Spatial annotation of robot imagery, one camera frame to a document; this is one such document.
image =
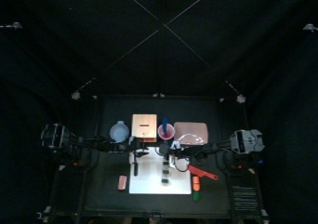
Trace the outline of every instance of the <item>black wall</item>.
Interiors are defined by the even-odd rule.
[[[263,132],[262,190],[267,211],[286,223],[317,223],[318,34],[310,33],[278,63],[249,102]]]

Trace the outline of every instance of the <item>white container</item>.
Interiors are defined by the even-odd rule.
[[[115,140],[115,142],[123,142],[128,138],[128,135],[128,127],[124,125],[123,121],[118,121],[110,131],[111,138]]]

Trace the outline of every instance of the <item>red object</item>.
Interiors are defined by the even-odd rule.
[[[219,179],[219,176],[215,174],[211,174],[206,171],[203,171],[200,168],[194,167],[192,165],[188,166],[188,171],[192,175],[196,175],[199,177],[207,176],[208,178],[212,178],[215,180]]]
[[[118,182],[118,189],[120,191],[126,190],[126,181],[127,181],[127,176],[120,176],[119,177],[119,182]]]

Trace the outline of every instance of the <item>pink object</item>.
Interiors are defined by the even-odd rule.
[[[207,143],[206,123],[175,123],[174,140],[183,145],[204,145]]]
[[[127,176],[119,176],[118,189],[120,191],[126,190]]]
[[[174,137],[174,126],[171,124],[167,124],[167,133],[164,134],[164,129],[163,129],[163,125],[159,125],[158,127],[158,136],[160,139],[167,140],[171,139]]]

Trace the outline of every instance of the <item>orange object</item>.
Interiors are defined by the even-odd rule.
[[[194,187],[194,191],[200,190],[200,179],[198,176],[192,177],[192,187]]]

